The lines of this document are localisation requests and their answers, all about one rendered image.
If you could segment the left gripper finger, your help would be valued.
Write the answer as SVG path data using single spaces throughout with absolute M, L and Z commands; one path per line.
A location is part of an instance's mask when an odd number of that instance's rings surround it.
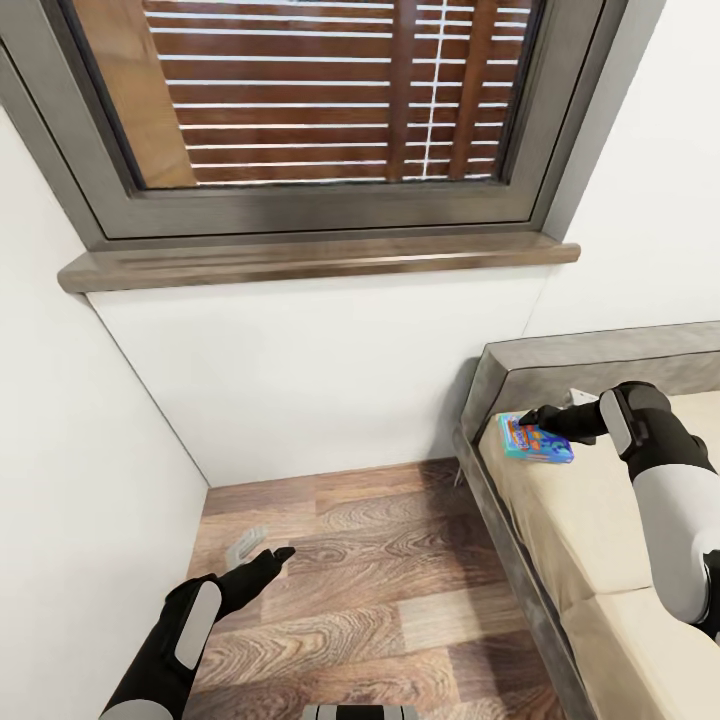
M 278 563 L 278 566 L 280 567 L 280 570 L 282 571 L 282 564 L 290 558 L 296 550 L 293 547 L 290 548 L 278 548 L 276 552 L 273 553 L 274 558 L 276 559 L 276 562 Z

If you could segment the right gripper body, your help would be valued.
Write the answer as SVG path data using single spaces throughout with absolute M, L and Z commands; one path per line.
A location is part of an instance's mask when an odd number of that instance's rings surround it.
M 539 429 L 567 438 L 569 441 L 589 445 L 589 447 L 596 445 L 596 438 L 602 435 L 590 434 L 578 418 L 578 410 L 584 406 L 586 403 L 568 409 L 559 409 L 550 405 L 542 406 L 540 418 L 538 418 Z

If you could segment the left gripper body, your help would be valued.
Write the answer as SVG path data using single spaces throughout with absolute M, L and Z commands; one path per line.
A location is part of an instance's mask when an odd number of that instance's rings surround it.
M 231 573 L 242 585 L 242 599 L 237 611 L 255 599 L 266 586 L 280 574 L 281 570 L 270 549 L 264 550 L 252 563 L 244 564 Z

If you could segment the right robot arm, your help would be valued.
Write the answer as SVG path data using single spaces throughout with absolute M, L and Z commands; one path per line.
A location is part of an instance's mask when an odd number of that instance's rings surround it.
M 600 397 L 570 389 L 563 403 L 529 411 L 518 425 L 589 447 L 609 433 L 628 465 L 660 602 L 720 647 L 720 475 L 707 445 L 647 382 L 624 382 Z

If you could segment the board game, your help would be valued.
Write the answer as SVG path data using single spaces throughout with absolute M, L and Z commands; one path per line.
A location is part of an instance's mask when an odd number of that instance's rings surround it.
M 543 431 L 539 425 L 519 426 L 520 415 L 500 414 L 498 424 L 506 457 L 571 464 L 569 439 Z

